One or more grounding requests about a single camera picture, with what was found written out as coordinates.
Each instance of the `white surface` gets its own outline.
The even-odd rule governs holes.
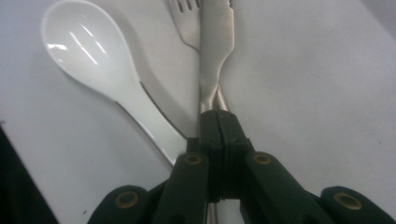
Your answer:
[[[39,36],[51,2],[0,3],[0,120],[55,216],[84,223],[112,189],[150,189],[170,169],[123,111],[51,61]],[[233,1],[235,50],[221,85],[255,148],[307,190],[352,188],[396,217],[396,6],[375,3]],[[198,55],[167,0],[101,4],[156,103],[195,135]],[[241,223],[234,213],[221,207],[220,220]]]
[[[187,140],[168,122],[144,90],[113,19],[86,1],[62,1],[45,13],[44,48],[68,75],[117,102],[147,133],[170,164]]]

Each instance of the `white spoon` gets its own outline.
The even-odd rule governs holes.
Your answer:
[[[127,42],[104,10],[86,1],[57,2],[44,15],[41,35],[53,61],[121,105],[165,158],[175,163],[187,141],[145,93]]]

